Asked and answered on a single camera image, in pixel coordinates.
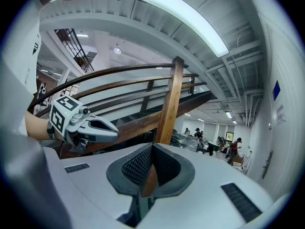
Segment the person in black clothing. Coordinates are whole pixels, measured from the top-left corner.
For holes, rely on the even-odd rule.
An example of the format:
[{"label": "person in black clothing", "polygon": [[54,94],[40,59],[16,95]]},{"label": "person in black clothing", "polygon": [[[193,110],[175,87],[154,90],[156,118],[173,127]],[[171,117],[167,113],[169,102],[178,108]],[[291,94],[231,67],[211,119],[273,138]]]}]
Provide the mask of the person in black clothing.
[{"label": "person in black clothing", "polygon": [[196,133],[194,134],[194,136],[197,138],[200,138],[201,136],[203,136],[203,134],[200,132],[199,128],[196,129]]}]

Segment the curved white beam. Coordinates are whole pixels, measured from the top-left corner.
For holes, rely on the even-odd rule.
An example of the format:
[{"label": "curved white beam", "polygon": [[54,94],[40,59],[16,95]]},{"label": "curved white beam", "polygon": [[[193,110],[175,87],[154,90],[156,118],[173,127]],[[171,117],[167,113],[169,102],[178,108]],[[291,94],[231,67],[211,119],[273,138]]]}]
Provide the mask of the curved white beam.
[{"label": "curved white beam", "polygon": [[179,56],[184,59],[185,64],[189,65],[190,72],[197,73],[201,81],[207,82],[207,87],[218,99],[226,99],[209,77],[204,74],[207,68],[190,51],[153,27],[129,18],[104,13],[64,14],[44,19],[40,24],[40,31],[58,28],[107,31],[110,34],[118,34],[119,37],[147,45],[171,59]]}]

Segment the black mesh pad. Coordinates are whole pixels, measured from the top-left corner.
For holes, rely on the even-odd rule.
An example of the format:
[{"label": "black mesh pad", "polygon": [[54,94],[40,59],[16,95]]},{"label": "black mesh pad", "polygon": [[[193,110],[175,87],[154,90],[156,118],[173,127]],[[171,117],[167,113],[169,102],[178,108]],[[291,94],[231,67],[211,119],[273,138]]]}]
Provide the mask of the black mesh pad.
[{"label": "black mesh pad", "polygon": [[155,198],[179,195],[195,175],[195,169],[188,159],[159,144],[146,144],[114,161],[107,168],[106,174],[118,193],[135,197],[152,165],[159,182],[159,187],[153,193]]}]

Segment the white t-shirt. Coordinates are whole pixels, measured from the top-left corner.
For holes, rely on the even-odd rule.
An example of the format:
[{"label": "white t-shirt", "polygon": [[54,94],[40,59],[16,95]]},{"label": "white t-shirt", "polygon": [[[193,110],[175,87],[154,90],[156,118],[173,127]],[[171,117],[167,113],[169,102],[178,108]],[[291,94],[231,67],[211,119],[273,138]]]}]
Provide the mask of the white t-shirt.
[{"label": "white t-shirt", "polygon": [[[10,25],[1,50],[2,58],[25,88],[34,94],[36,86],[36,63],[41,46],[39,34],[40,0],[28,0]],[[26,135],[23,119],[19,132]]]}]

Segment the ceiling pipe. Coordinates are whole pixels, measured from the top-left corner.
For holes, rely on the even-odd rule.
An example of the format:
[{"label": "ceiling pipe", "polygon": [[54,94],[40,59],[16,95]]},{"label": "ceiling pipe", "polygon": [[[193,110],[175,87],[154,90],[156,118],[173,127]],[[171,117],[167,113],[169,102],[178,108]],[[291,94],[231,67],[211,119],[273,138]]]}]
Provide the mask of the ceiling pipe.
[{"label": "ceiling pipe", "polygon": [[254,90],[248,90],[248,91],[244,91],[244,109],[245,109],[245,115],[246,115],[246,126],[247,126],[247,122],[248,122],[248,99],[247,99],[247,95],[248,94],[258,94],[258,93],[264,93],[263,89],[254,89]]},{"label": "ceiling pipe", "polygon": [[260,100],[260,98],[257,99],[256,104],[255,104],[255,106],[254,106],[254,110],[253,110],[253,121],[252,121],[252,123],[251,123],[251,127],[252,127],[252,125],[253,125],[253,123],[254,123],[255,112],[256,112],[256,108],[257,108],[257,104],[258,104],[259,100]]},{"label": "ceiling pipe", "polygon": [[250,113],[249,113],[249,118],[248,118],[248,124],[246,123],[246,126],[248,126],[248,127],[249,127],[249,124],[250,124],[250,119],[251,119],[251,114],[252,114],[253,97],[261,96],[261,95],[263,95],[263,93],[250,94],[250,107],[249,107]]}]

